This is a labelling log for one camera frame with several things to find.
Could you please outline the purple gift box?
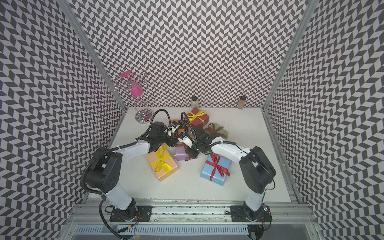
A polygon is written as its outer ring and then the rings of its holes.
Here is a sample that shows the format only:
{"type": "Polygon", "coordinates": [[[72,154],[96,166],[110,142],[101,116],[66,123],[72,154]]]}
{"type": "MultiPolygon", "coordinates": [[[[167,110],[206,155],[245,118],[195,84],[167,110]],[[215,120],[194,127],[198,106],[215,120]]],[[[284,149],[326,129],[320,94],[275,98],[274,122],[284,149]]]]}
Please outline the purple gift box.
{"type": "Polygon", "coordinates": [[[187,145],[184,143],[178,142],[175,146],[175,160],[177,161],[189,161],[191,157],[186,152],[187,145]]]}

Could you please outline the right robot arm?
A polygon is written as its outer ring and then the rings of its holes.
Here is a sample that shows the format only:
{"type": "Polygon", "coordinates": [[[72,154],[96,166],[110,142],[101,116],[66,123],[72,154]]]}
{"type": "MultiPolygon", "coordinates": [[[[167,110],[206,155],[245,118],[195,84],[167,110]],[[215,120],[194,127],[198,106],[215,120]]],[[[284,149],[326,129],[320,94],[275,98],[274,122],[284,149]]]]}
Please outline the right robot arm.
{"type": "Polygon", "coordinates": [[[233,217],[234,222],[271,222],[270,208],[264,199],[268,186],[274,183],[276,170],[270,160],[259,147],[252,149],[238,146],[235,142],[225,140],[218,134],[209,135],[198,125],[191,129],[192,138],[186,135],[192,145],[186,152],[191,157],[199,153],[208,156],[204,163],[201,176],[218,185],[223,185],[231,175],[230,166],[237,163],[240,166],[243,179],[249,189],[246,200],[233,217]]]}

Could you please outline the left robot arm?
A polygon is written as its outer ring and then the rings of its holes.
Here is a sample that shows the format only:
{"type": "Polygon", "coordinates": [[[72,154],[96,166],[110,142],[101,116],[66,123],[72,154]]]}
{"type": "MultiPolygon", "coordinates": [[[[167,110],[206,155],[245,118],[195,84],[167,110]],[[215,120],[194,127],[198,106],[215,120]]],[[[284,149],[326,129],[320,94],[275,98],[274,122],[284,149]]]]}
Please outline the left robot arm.
{"type": "Polygon", "coordinates": [[[136,201],[122,188],[119,179],[123,157],[136,158],[154,153],[162,144],[170,147],[177,142],[180,124],[169,121],[153,122],[134,142],[112,149],[99,148],[83,172],[81,186],[89,193],[98,194],[112,204],[112,222],[131,222],[139,218],[136,201]]]}

